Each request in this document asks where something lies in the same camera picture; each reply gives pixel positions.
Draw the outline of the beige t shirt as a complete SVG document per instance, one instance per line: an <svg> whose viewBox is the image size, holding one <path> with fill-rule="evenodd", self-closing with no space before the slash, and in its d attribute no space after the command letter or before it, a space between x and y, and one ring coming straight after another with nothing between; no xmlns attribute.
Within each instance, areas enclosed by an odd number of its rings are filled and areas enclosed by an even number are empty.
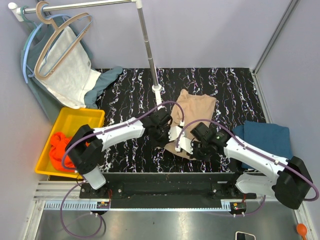
<svg viewBox="0 0 320 240"><path fill-rule="evenodd" d="M187 90L182 89L180 91L180 95L176 102L182 107L184 112L184 123L185 125L189 124L190 122L198 119L212 119L213 113L215 111L217 99L215 97L209 96L207 94L203 95L192 95L189 94ZM180 108L177 105L174 105L171 110L171 117L172 117L172 127L178 126L182 120L182 113ZM190 131L198 124L193 123L190 125L186 131L185 135L188 139L192 140L194 136L190 133ZM190 158L187 155L185 150L182 152L175 151L175 143L170 142L168 143L164 149L169 151L170 153L177 155L182 158L186 158L188 160L196 160L195 158Z"/></svg>

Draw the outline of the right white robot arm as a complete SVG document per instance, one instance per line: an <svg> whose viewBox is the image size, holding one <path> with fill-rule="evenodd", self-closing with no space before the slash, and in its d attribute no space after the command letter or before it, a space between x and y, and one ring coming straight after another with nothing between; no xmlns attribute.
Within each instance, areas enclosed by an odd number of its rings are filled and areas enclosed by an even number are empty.
<svg viewBox="0 0 320 240"><path fill-rule="evenodd" d="M284 206L297 210L313 181L304 161L296 156L287 159L248 144L224 129L199 122L190 133L196 138L192 156L204 160L213 153L238 160L260 172L259 175L238 173L227 185L228 195L239 198L243 194L259 194L276 198Z"/></svg>

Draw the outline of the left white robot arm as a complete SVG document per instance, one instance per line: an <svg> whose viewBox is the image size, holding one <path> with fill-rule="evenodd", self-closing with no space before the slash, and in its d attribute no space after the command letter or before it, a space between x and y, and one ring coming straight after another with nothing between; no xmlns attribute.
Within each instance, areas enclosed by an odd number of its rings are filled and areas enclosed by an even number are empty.
<svg viewBox="0 0 320 240"><path fill-rule="evenodd" d="M75 170L90 184L90 192L97 198L108 193L107 180L98 160L107 148L131 139L148 136L154 147L163 148L169 143L169 131L173 118L164 109L149 111L127 121L108 127L81 126L65 148Z"/></svg>

